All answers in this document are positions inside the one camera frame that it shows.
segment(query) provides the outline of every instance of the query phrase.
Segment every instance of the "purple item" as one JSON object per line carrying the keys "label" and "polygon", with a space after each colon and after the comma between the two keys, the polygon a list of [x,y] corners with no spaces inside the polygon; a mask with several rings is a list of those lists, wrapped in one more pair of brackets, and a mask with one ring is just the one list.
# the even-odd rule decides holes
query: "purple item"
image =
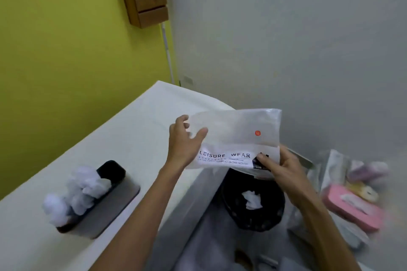
{"label": "purple item", "polygon": [[369,181],[379,177],[387,176],[390,172],[389,166],[384,162],[371,162],[369,164],[352,167],[348,171],[348,181]]}

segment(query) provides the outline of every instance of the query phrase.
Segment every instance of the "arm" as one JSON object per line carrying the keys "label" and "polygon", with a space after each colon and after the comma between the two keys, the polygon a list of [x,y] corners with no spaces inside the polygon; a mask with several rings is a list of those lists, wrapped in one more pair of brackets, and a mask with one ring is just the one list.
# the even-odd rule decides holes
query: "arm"
{"label": "arm", "polygon": [[185,130],[189,124],[184,123],[187,119],[187,115],[178,117],[176,123],[170,126],[165,165],[134,212],[90,268],[91,271],[143,269],[178,178],[195,158],[208,132],[204,128],[195,138],[189,138]]}
{"label": "arm", "polygon": [[361,271],[298,158],[280,145],[281,166],[263,154],[257,155],[257,159],[273,173],[278,185],[300,210],[311,234],[319,268],[322,271],[342,271],[344,268]]}

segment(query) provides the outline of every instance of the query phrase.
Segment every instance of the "left hand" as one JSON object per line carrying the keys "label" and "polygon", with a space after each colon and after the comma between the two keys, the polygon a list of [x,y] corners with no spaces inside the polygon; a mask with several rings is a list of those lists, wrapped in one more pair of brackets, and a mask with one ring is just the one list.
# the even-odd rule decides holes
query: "left hand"
{"label": "left hand", "polygon": [[188,166],[198,154],[203,139],[208,133],[206,127],[198,131],[194,138],[190,138],[190,133],[186,131],[189,123],[188,115],[182,115],[176,119],[176,123],[170,125],[170,139],[168,146],[168,156],[165,166],[179,172]]}

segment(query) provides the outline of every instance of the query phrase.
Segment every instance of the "yellow-green wall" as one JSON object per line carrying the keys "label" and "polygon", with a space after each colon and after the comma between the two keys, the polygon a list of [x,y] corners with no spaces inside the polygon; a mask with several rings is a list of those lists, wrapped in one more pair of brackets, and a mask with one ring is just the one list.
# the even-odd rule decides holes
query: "yellow-green wall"
{"label": "yellow-green wall", "polygon": [[0,199],[155,81],[160,27],[123,0],[0,0]]}

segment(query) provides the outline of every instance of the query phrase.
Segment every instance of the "pink container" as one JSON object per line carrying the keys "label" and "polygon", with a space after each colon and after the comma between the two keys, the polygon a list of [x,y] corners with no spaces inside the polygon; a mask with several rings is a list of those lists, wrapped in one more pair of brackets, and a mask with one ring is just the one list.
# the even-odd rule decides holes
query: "pink container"
{"label": "pink container", "polygon": [[384,212],[341,185],[331,185],[322,193],[328,210],[354,222],[365,232],[375,232],[383,224]]}

